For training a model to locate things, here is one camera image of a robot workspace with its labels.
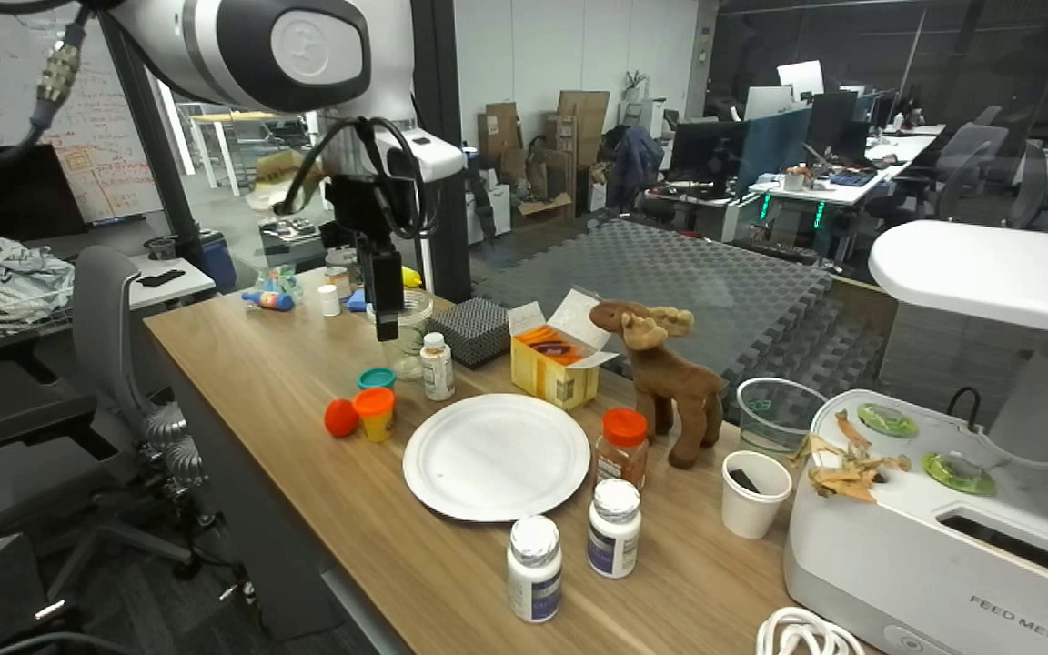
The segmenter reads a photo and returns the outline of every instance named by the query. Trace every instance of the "paper plate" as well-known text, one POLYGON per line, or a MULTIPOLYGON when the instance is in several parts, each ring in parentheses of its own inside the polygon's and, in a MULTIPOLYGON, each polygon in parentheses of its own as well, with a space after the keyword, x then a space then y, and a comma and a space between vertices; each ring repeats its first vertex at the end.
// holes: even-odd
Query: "paper plate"
POLYGON ((459 402, 425 419, 404 453, 410 494, 455 521, 511 523, 579 493, 585 429, 559 409, 518 394, 459 402))

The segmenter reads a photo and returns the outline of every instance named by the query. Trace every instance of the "computer monitor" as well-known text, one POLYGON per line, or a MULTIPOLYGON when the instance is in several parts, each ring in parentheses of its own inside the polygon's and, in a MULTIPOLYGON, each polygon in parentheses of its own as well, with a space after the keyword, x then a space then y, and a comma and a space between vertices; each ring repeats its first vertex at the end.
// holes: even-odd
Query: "computer monitor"
POLYGON ((0 167, 0 236, 40 240, 85 233, 86 223, 51 146, 0 167))
POLYGON ((665 178, 723 186, 738 174, 743 124, 687 122, 675 130, 675 157, 665 178))
POLYGON ((865 163, 865 130, 863 100, 855 92, 829 92, 812 100, 812 130, 809 146, 823 162, 865 163))
POLYGON ((779 174, 804 163, 812 111, 764 117, 747 124, 738 193, 747 193, 762 174, 779 174))

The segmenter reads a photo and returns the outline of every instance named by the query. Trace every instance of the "stuffed animal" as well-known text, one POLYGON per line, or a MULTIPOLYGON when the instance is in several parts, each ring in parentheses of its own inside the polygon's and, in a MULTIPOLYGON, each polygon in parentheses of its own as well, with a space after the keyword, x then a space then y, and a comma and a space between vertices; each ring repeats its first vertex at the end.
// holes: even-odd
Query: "stuffed animal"
POLYGON ((665 341, 695 328, 695 314, 678 306, 599 301, 590 321, 629 349, 636 413, 656 432, 670 432, 678 403, 678 445, 670 463, 687 471, 701 449, 717 445, 723 379, 682 360, 665 341))

